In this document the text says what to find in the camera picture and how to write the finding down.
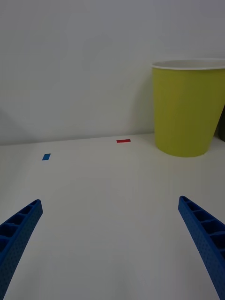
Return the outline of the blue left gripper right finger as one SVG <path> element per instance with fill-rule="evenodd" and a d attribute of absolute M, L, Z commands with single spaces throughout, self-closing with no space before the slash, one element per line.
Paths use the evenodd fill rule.
<path fill-rule="evenodd" d="M 218 297 L 225 299 L 225 225 L 185 196 L 179 198 L 178 211 Z"/>

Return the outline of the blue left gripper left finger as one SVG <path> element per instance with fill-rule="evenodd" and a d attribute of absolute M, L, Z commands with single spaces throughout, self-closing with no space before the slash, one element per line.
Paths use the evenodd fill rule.
<path fill-rule="evenodd" d="M 0 225 L 1 300 L 42 214 L 42 203 L 37 199 Z"/>

